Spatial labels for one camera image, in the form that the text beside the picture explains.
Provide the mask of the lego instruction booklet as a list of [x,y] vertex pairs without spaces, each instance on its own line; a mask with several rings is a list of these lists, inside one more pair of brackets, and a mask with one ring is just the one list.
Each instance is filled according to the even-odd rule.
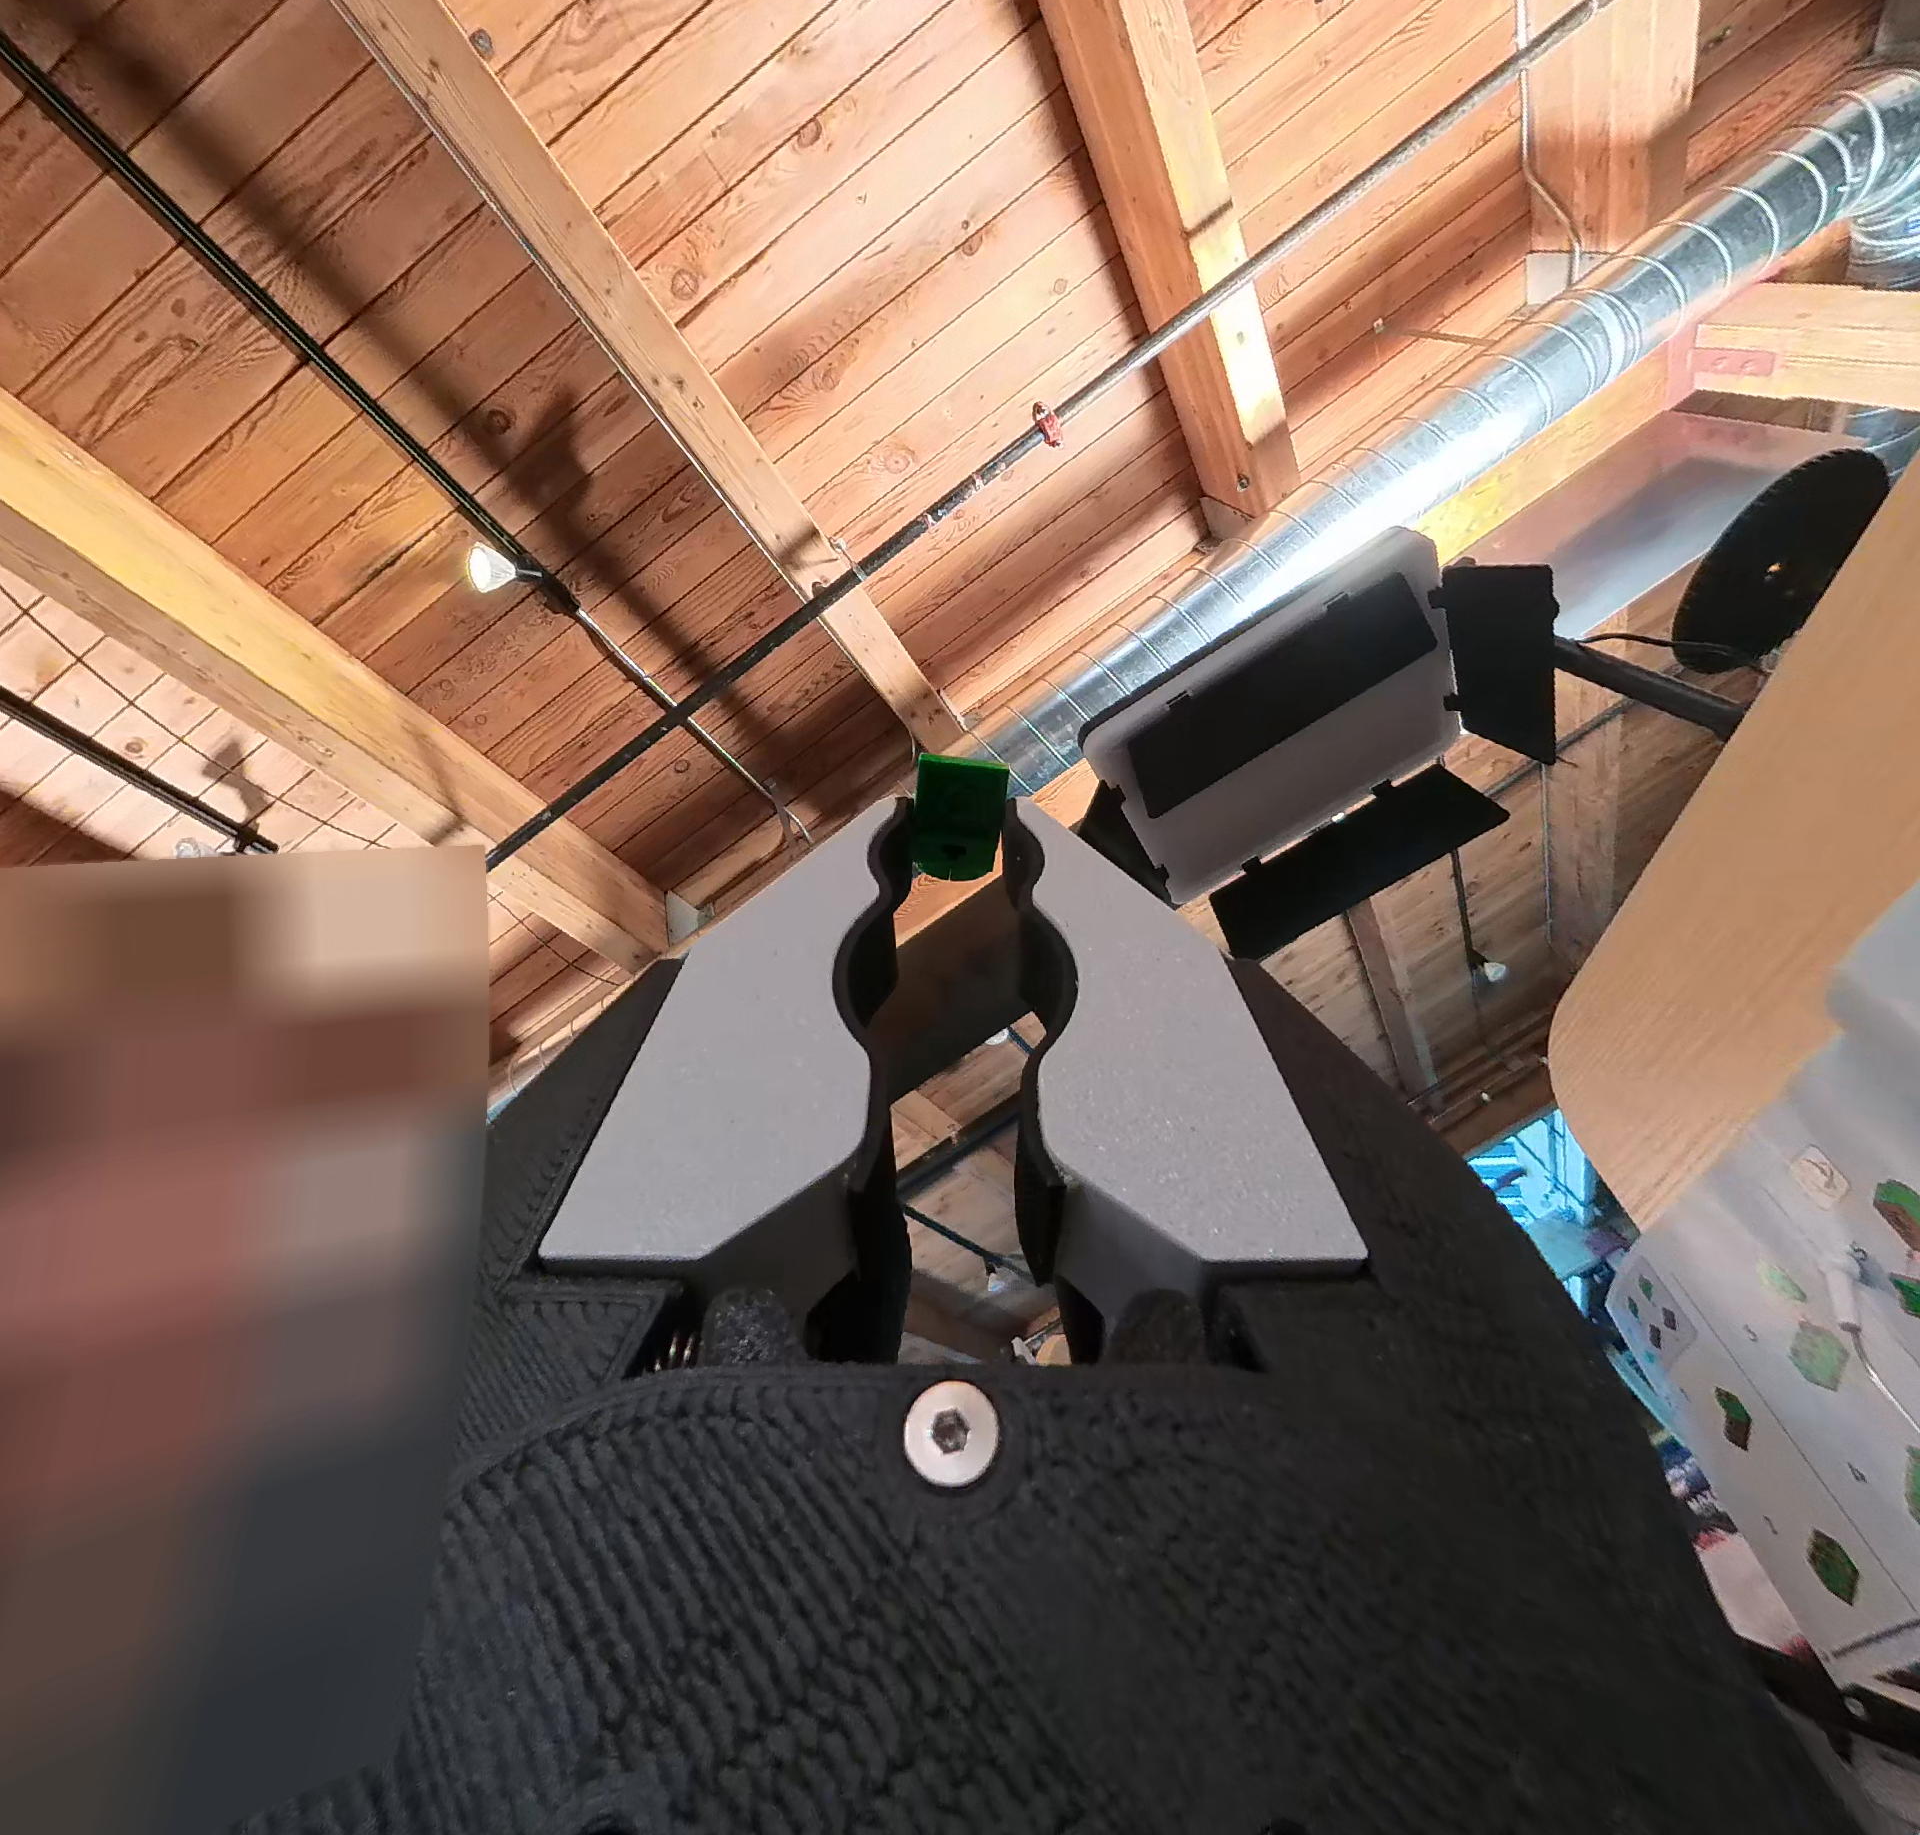
[[1829,988],[1832,1035],[1606,1297],[1797,1640],[1916,1709],[1917,894]]

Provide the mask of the black lighting track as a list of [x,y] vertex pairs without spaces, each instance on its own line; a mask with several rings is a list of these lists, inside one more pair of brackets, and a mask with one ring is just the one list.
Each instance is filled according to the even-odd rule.
[[[134,160],[114,145],[104,128],[71,100],[53,78],[37,66],[20,43],[1,37],[4,74],[20,93],[74,146],[79,146],[94,167],[100,170],[118,190],[121,190],[180,250],[202,265],[227,295],[237,301],[253,319],[265,328],[305,368],[319,378],[362,420],[409,462],[425,480],[429,480],[453,512],[468,525],[471,546],[475,540],[493,542],[505,552],[523,552],[531,555],[512,531],[507,531],[493,510],[482,503],[468,486],[453,478],[445,462],[433,456],[421,439],[400,425],[397,417],[355,379],[339,360],[308,334],[301,320],[282,307],[246,268],[241,268],[229,250],[217,245],[201,222],[168,194]],[[644,695],[659,712],[670,700],[659,683],[629,657],[608,629],[595,621],[582,607],[578,621],[563,624],[578,628],[587,646],[618,672],[641,695]]]

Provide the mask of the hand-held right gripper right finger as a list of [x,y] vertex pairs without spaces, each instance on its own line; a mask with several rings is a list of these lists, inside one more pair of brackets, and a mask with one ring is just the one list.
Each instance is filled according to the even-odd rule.
[[1016,1222],[1073,1365],[1157,1294],[1349,1277],[1368,1251],[1234,964],[1033,799],[1009,802]]

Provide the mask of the green lego brick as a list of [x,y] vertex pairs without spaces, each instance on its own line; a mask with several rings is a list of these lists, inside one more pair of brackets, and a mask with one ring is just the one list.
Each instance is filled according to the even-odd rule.
[[1009,802],[1009,767],[923,753],[915,765],[911,863],[934,881],[967,883],[994,871]]

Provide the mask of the track spot lamp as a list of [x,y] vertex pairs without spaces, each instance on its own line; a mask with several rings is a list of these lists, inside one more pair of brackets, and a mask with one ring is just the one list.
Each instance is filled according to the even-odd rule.
[[476,596],[505,588],[523,588],[550,614],[578,621],[582,604],[559,576],[523,552],[505,552],[486,540],[475,540],[466,552],[466,582]]

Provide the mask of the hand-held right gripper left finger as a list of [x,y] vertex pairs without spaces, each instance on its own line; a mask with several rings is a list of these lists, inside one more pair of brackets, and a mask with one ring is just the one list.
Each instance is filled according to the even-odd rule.
[[880,799],[699,938],[541,1237],[541,1268],[776,1294],[818,1360],[894,1360],[911,1288],[872,1024],[911,799]]

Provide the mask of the black light stand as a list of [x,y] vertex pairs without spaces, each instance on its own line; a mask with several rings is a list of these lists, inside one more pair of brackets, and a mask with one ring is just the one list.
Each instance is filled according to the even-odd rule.
[[1552,660],[1563,676],[1583,681],[1626,701],[1651,708],[1663,717],[1678,719],[1696,730],[1703,730],[1720,743],[1729,742],[1746,717],[1746,708],[1734,700],[1709,693],[1655,670],[1620,660],[1567,637],[1554,637]]

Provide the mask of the ceiling sprinkler pipe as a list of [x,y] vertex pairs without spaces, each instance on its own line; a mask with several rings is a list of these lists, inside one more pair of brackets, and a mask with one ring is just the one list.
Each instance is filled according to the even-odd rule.
[[1135,343],[1122,358],[1113,360],[1097,374],[1094,374],[1091,382],[1083,383],[1052,407],[1044,403],[1033,407],[1033,418],[1018,439],[1009,440],[1001,450],[998,450],[994,456],[971,468],[967,478],[947,489],[947,493],[923,508],[916,517],[908,518],[873,552],[866,552],[862,558],[850,562],[842,574],[822,584],[809,600],[804,600],[798,610],[792,610],[784,621],[755,639],[754,646],[743,649],[729,665],[715,672],[707,681],[688,692],[684,697],[670,701],[659,712],[659,717],[653,719],[644,730],[641,730],[632,742],[616,747],[610,756],[587,769],[587,774],[580,779],[573,787],[569,787],[561,796],[558,796],[554,802],[533,814],[527,821],[515,826],[505,840],[496,842],[486,855],[486,874],[495,874],[510,865],[533,840],[541,840],[542,832],[546,832],[559,820],[569,818],[573,809],[587,799],[587,796],[604,790],[627,767],[635,765],[647,753],[666,742],[668,734],[677,730],[690,730],[695,717],[705,707],[711,707],[724,693],[732,692],[749,672],[772,658],[779,647],[798,639],[805,628],[818,624],[828,614],[828,610],[850,600],[860,584],[872,582],[887,566],[900,561],[903,552],[908,552],[937,525],[946,524],[960,506],[970,503],[971,498],[1001,480],[1023,456],[1036,451],[1039,446],[1052,445],[1067,424],[1076,420],[1086,407],[1097,403],[1117,382],[1125,382],[1132,373],[1161,360],[1179,341],[1183,341],[1193,330],[1207,325],[1212,316],[1219,311],[1234,295],[1238,295],[1242,287],[1254,285],[1266,271],[1281,263],[1310,237],[1319,235],[1327,224],[1332,224],[1332,221],[1364,201],[1375,188],[1380,188],[1395,173],[1405,167],[1428,146],[1436,145],[1461,119],[1468,119],[1484,102],[1493,100],[1503,90],[1519,85],[1526,72],[1532,72],[1539,63],[1544,61],[1552,51],[1572,40],[1616,3],[1619,0],[1575,0],[1565,14],[1559,14],[1552,25],[1543,27],[1508,58],[1497,63],[1493,70],[1471,82],[1461,93],[1450,99],[1442,110],[1422,119],[1400,142],[1395,142],[1383,155],[1380,155],[1380,160],[1361,167],[1350,182],[1346,182],[1334,194],[1314,204],[1305,216],[1276,233],[1267,245],[1254,249],[1254,252],[1247,262],[1235,263],[1235,268],[1231,268],[1216,285],[1191,296],[1157,330],[1151,330],[1140,343]]

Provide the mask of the studio panel light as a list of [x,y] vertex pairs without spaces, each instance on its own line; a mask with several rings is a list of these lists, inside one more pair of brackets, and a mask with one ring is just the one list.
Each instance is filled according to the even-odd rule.
[[1442,566],[1392,528],[1090,721],[1079,832],[1267,959],[1506,826],[1444,756],[1474,736],[1555,761],[1555,613],[1547,565]]

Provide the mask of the silver spiral air duct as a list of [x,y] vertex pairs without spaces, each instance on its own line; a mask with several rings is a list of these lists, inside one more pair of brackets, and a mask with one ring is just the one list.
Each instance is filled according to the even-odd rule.
[[1036,793],[1081,761],[1083,730],[1260,613],[1349,570],[1387,528],[1413,528],[1552,425],[1689,335],[1813,237],[1916,204],[1916,61],[1849,72],[1810,118],[1729,164],[1675,216],[1474,350],[1371,440],[1281,503],[1250,542],[1070,652],[976,719],[970,747]]

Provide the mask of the wooden book stand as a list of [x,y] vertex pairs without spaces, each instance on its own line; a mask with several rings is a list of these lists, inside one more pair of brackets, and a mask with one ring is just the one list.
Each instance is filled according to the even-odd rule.
[[1555,1108],[1639,1228],[1824,1047],[1837,964],[1916,877],[1909,466],[1555,1006]]

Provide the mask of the black round fixture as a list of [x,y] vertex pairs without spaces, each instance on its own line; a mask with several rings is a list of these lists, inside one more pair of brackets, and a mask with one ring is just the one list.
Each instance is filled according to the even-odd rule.
[[1746,503],[1702,555],[1668,647],[1682,670],[1757,668],[1810,620],[1890,494],[1879,456],[1835,450],[1800,462]]

